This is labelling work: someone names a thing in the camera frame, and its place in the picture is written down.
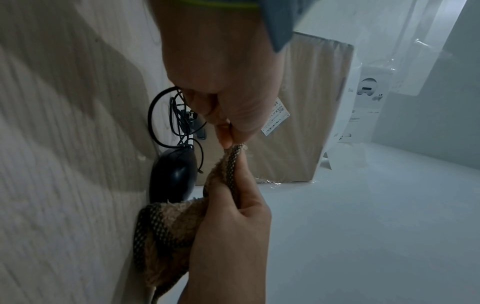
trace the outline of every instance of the cardboard box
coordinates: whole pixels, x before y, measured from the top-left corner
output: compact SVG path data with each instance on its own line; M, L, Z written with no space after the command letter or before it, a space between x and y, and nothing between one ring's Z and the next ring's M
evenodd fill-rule
M321 156L338 141L352 113L360 74L348 79L352 68L359 69L352 67L354 55L352 45L294 34L272 116L247 142L249 167L259 182L313 179ZM206 131L201 141L205 173L198 185L223 154L213 126ZM200 160L198 146L195 153Z

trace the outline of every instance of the computer mouse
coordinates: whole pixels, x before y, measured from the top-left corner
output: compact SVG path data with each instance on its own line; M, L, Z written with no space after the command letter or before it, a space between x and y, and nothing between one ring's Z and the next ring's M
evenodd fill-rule
M153 164L150 203L187 200L197 180L197 158L192 147L168 149Z

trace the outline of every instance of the barcode label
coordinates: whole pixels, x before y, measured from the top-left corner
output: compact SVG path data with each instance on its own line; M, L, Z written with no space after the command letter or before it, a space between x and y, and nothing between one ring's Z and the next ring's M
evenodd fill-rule
M287 119L290 116L290 113L285 109L284 104L280 101L279 98L276 99L275 105L273 106L273 110L271 111L270 117L268 118L267 122L261 129L261 131L268 136L275 128L279 126L279 124Z

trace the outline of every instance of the fuzzy brown fabric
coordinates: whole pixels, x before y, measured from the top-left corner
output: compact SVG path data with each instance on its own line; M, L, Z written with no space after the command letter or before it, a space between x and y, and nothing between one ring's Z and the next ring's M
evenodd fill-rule
M225 183L237 203L234 169L243 145L232 146L212 169L203 187L203 198L180 203L158 202L140 210L133 237L133 260L144 273L145 283L155 287L152 304L189 270L190 250L209 205L209 186L214 177Z

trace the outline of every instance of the hand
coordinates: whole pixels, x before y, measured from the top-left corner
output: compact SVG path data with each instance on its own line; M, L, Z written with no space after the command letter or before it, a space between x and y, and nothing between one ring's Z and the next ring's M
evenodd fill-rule
M237 209L228 187L216 180L190 253L185 303L260 304L266 301L272 216L249 171L245 153L235 165Z
M214 9L151 0L168 78L215 125L224 148L267 121L283 76L258 10Z

